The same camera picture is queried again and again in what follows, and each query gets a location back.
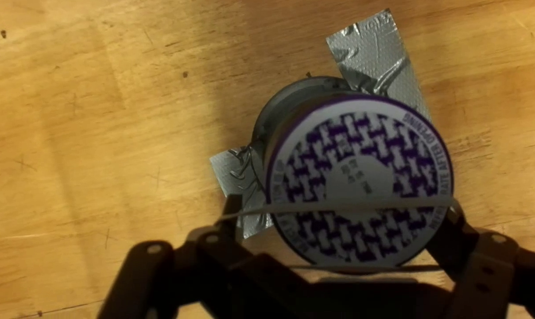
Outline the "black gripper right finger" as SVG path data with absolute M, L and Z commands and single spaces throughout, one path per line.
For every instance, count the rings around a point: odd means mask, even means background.
M 510 236 L 471 227 L 451 204 L 426 252 L 453 281 L 442 319 L 506 319 L 510 305 L 535 319 L 535 252 Z

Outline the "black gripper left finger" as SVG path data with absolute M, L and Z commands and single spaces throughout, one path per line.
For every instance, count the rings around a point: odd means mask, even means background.
M 168 242 L 134 245 L 102 302 L 97 319 L 177 319 L 200 304 L 214 319 L 308 319 L 310 284 L 267 254 L 235 242 L 235 224 L 194 229 Z

